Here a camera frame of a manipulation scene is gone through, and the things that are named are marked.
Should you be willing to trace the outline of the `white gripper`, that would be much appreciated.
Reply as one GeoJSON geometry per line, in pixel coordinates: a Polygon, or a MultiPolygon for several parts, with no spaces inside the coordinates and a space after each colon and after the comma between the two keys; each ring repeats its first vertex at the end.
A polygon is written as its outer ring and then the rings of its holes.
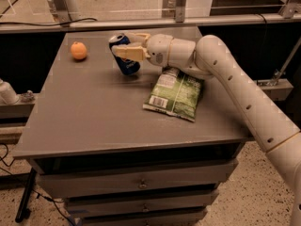
{"type": "Polygon", "coordinates": [[[127,32],[130,43],[147,43],[147,49],[141,45],[114,45],[112,53],[116,57],[132,61],[148,59],[149,63],[160,67],[174,67],[180,70],[194,70],[196,43],[190,40],[176,39],[170,35],[127,32]]]}

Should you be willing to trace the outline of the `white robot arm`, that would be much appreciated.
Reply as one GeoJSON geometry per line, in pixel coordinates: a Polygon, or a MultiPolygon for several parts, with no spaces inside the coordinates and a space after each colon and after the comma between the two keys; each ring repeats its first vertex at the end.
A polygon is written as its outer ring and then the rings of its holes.
{"type": "Polygon", "coordinates": [[[218,79],[261,150],[293,191],[290,226],[301,226],[301,131],[243,71],[227,45],[214,35],[197,42],[164,34],[130,33],[128,37],[128,44],[112,47],[115,56],[174,67],[198,79],[218,79]]]}

